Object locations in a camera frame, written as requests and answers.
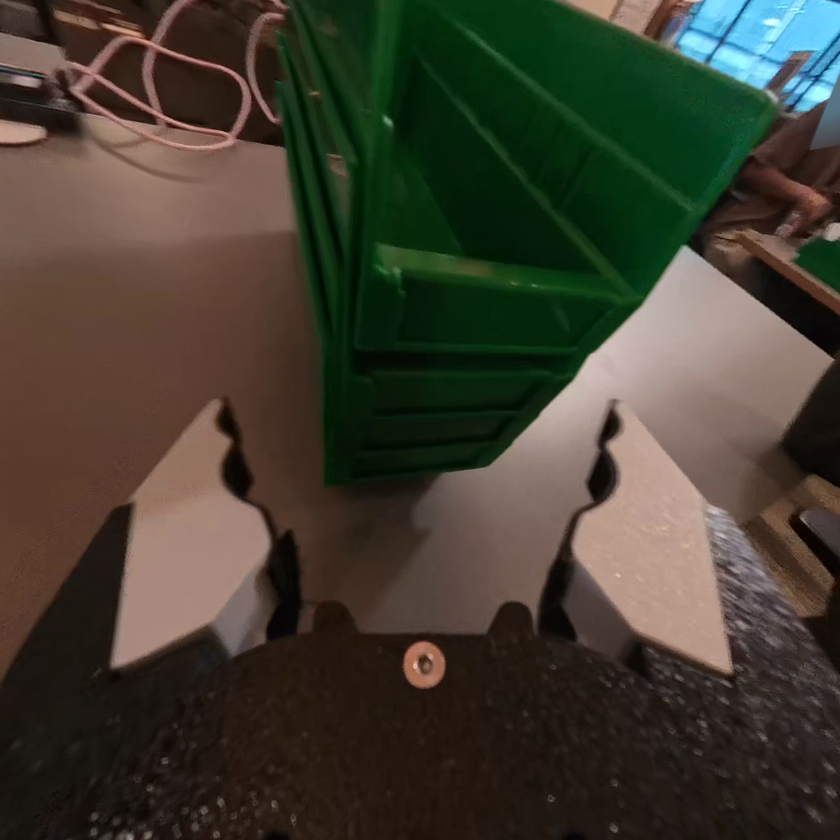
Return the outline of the white desk lamp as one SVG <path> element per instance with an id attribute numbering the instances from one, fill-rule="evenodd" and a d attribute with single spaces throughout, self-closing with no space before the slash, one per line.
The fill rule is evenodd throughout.
<path id="1" fill-rule="evenodd" d="M 1 119 L 0 130 L 2 149 L 41 144 L 49 137 L 44 126 L 6 119 Z"/>

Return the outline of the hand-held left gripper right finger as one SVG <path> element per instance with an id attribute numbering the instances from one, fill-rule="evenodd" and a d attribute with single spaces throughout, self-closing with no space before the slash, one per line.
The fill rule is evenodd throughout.
<path id="1" fill-rule="evenodd" d="M 539 599 L 539 634 L 644 672 L 654 650 L 714 676 L 733 664 L 707 503 L 629 405 L 609 403 Z"/>

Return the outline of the green plastic bin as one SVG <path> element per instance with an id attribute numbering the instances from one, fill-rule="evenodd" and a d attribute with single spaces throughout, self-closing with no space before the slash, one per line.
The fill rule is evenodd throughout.
<path id="1" fill-rule="evenodd" d="M 445 226 L 377 107 L 402 2 L 289 2 L 278 37 L 291 193 L 321 351 L 329 486 L 487 466 L 509 446 L 540 373 L 519 356 L 398 350 L 395 257 L 442 255 Z M 384 328 L 362 349 L 357 328 Z"/>
<path id="2" fill-rule="evenodd" d="M 576 233 L 476 110 L 490 61 L 431 2 L 300 2 L 298 221 L 322 309 L 324 399 L 377 417 L 517 414 L 561 387 Z"/>
<path id="3" fill-rule="evenodd" d="M 485 466 L 560 387 L 450 33 L 429 2 L 294 2 L 281 39 L 328 483 Z"/>
<path id="4" fill-rule="evenodd" d="M 558 2 L 404 2 L 353 343 L 586 356 L 760 142 L 771 97 Z"/>

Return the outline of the black battery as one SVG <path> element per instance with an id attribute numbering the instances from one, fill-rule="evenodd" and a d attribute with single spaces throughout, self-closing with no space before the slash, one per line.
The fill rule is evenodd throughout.
<path id="1" fill-rule="evenodd" d="M 80 111 L 54 76 L 1 65 L 1 119 L 39 126 L 49 133 L 79 134 Z"/>

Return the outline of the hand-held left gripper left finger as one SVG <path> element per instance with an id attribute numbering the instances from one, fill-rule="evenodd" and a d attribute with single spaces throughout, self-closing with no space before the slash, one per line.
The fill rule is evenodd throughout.
<path id="1" fill-rule="evenodd" d="M 215 398 L 130 500 L 111 670 L 200 643 L 232 658 L 298 633 L 297 541 L 249 498 L 253 483 L 231 406 Z"/>

